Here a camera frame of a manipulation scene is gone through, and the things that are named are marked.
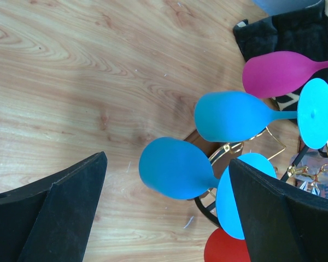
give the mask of black cloth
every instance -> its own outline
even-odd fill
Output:
[[[324,0],[306,9],[270,16],[252,24],[243,20],[233,28],[233,33],[245,61],[275,51],[298,52],[314,61],[328,60],[328,17]],[[328,68],[312,78],[328,83]],[[280,110],[297,110],[302,87],[275,98]]]

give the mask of wine glass base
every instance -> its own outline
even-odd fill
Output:
[[[304,143],[312,149],[328,141],[328,84],[315,78],[307,82],[298,102],[298,126]]]

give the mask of white scratch mark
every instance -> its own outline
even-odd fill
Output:
[[[129,163],[129,166],[127,167],[127,170],[126,170],[127,173],[129,172],[130,165],[131,165],[131,161],[130,161],[130,163]]]
[[[191,224],[191,222],[192,222],[192,220],[193,220],[194,217],[195,217],[195,216],[192,216],[192,217],[190,218],[190,220],[188,221],[187,225],[186,225],[184,228],[188,227],[188,226]]]

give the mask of wooden table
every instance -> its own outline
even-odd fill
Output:
[[[263,17],[251,0],[0,1],[0,192],[105,151],[84,261],[203,261],[215,227],[146,188],[138,158],[154,138],[190,134],[203,94],[243,89],[232,27]],[[285,170],[297,129],[271,129]],[[270,141],[245,150],[269,155]]]

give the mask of light wood grain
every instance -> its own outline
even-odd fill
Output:
[[[201,95],[242,90],[232,27],[262,17],[251,0],[0,1],[0,192],[105,151],[84,261],[203,261],[215,227],[147,189],[138,158],[154,138],[190,134]],[[296,128],[272,129],[289,146],[280,169]]]

